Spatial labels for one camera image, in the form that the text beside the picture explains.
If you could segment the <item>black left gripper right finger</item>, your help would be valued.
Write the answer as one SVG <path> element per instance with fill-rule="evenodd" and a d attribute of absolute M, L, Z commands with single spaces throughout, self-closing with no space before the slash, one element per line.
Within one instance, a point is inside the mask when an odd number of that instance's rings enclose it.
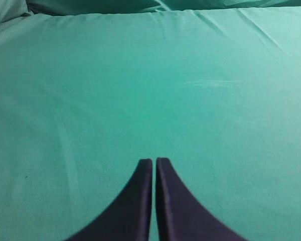
<path fill-rule="evenodd" d="M 245 240 L 202 206 L 168 158 L 156 160 L 156 215 L 159 240 Z"/>

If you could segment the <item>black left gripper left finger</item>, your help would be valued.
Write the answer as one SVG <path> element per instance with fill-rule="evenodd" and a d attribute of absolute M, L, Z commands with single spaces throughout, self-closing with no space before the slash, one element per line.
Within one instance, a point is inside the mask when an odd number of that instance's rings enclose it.
<path fill-rule="evenodd" d="M 113 202 L 67 240 L 148 240 L 152 183 L 152 160 L 139 160 L 133 175 Z"/>

